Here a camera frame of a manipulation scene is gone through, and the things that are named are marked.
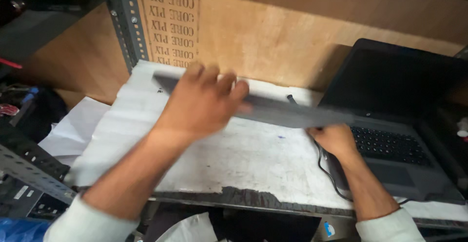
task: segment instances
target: black cable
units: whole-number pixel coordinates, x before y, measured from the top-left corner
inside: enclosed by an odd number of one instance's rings
[[[405,204],[405,203],[408,203],[408,202],[411,202],[411,201],[419,202],[419,203],[428,203],[428,202],[432,202],[432,201],[424,201],[424,200],[416,200],[416,199],[408,198],[408,199],[403,200],[403,202],[400,202],[400,203],[398,203],[398,204],[399,204],[399,205],[402,205],[402,204]]]
[[[319,150],[319,161],[318,161],[318,165],[319,165],[319,168],[320,170],[322,170],[322,172],[324,172],[331,180],[332,184],[333,184],[333,188],[335,189],[336,193],[341,197],[343,198],[344,200],[346,201],[350,201],[350,202],[353,202],[352,199],[344,196],[343,194],[340,193],[340,191],[338,190],[338,187],[336,186],[336,183],[335,183],[335,180],[333,179],[333,177],[331,176],[330,173],[328,173],[324,168],[322,168],[322,166],[320,165],[320,162],[322,161],[322,147],[319,145],[319,143],[317,143],[315,140],[313,141],[313,143],[315,143],[315,146],[317,146],[317,149]],[[423,201],[423,200],[416,200],[416,199],[412,199],[412,198],[408,198],[408,199],[405,199],[403,200],[402,202],[398,203],[398,205],[403,205],[405,203],[408,203],[410,201],[414,201],[414,202],[420,202],[420,203],[427,203],[427,202],[431,202],[431,201]]]
[[[331,180],[331,182],[333,183],[333,188],[335,188],[335,191],[336,193],[341,197],[343,198],[344,200],[347,200],[347,201],[350,201],[352,202],[353,200],[352,199],[349,199],[348,197],[342,195],[340,193],[340,191],[338,190],[338,187],[336,187],[336,183],[335,183],[335,180],[333,179],[333,177],[331,177],[331,174],[328,173],[324,168],[322,168],[322,166],[320,165],[320,161],[322,160],[322,147],[319,145],[319,143],[317,143],[315,140],[313,141],[313,143],[315,143],[315,146],[317,146],[317,149],[319,150],[319,168],[320,170],[322,170],[322,172],[324,172]]]

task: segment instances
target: hand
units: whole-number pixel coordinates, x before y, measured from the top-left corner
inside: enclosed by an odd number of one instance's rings
[[[172,141],[193,141],[213,134],[227,125],[231,116],[242,108],[249,85],[236,81],[227,73],[218,81],[219,68],[194,63],[187,68],[172,92],[153,130],[163,132]]]
[[[307,132],[326,151],[335,155],[340,161],[347,157],[360,155],[351,129],[346,124],[336,124],[323,129],[308,128]]]

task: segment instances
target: wooden panel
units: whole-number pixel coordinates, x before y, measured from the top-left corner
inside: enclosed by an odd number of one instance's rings
[[[197,59],[316,90],[359,38],[450,56],[468,43],[467,0],[139,0],[139,8],[152,61]]]
[[[114,102],[129,74],[106,5],[91,11],[34,53],[16,76],[28,83],[83,93]],[[76,101],[72,93],[67,102]]]

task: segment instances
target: black electronic device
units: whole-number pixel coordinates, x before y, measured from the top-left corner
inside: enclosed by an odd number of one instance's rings
[[[415,127],[467,78],[464,60],[359,39],[319,106],[354,113],[358,150],[390,194],[464,204]],[[328,162],[338,187],[347,189],[337,159]]]

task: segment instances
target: white table surface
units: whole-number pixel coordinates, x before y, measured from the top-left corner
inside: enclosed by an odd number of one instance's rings
[[[94,131],[83,155],[66,176],[69,185],[90,186],[143,137],[158,119],[168,95],[158,92],[155,70],[178,76],[182,68],[140,61]],[[313,105],[320,94],[248,80],[253,94]],[[232,118],[212,137],[190,146],[168,171],[156,191],[221,192],[222,187],[269,192],[280,202],[352,209],[317,166],[318,152],[301,129]],[[328,169],[325,161],[322,166]],[[413,217],[468,221],[468,207],[448,203],[403,205]]]

